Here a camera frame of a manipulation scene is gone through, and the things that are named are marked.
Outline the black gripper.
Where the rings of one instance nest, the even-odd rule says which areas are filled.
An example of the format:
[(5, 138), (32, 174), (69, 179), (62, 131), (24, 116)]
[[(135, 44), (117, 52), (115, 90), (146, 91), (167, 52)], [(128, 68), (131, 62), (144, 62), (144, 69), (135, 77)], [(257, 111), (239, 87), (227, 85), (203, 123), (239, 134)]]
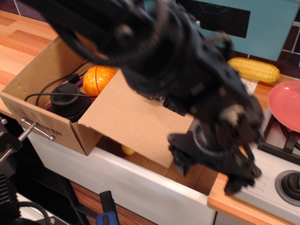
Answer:
[(261, 140), (261, 124), (261, 117), (239, 117), (234, 125), (226, 120), (213, 125), (198, 121), (190, 133), (169, 135), (169, 150), (178, 172), (185, 177), (191, 166), (201, 164), (223, 173), (228, 176), (226, 195), (252, 187), (262, 172), (249, 144)]

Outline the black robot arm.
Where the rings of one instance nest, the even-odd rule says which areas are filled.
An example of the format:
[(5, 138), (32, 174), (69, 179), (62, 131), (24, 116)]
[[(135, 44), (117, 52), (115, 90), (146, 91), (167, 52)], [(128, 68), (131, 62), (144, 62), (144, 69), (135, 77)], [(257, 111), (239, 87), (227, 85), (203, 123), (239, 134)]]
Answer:
[(249, 144), (263, 138), (263, 110), (229, 64), (231, 39), (205, 36), (182, 6), (158, 0), (27, 0), (81, 57), (121, 68), (139, 93), (161, 95), (198, 119), (192, 133), (168, 136), (178, 171), (202, 164), (228, 176), (227, 195), (262, 172)]

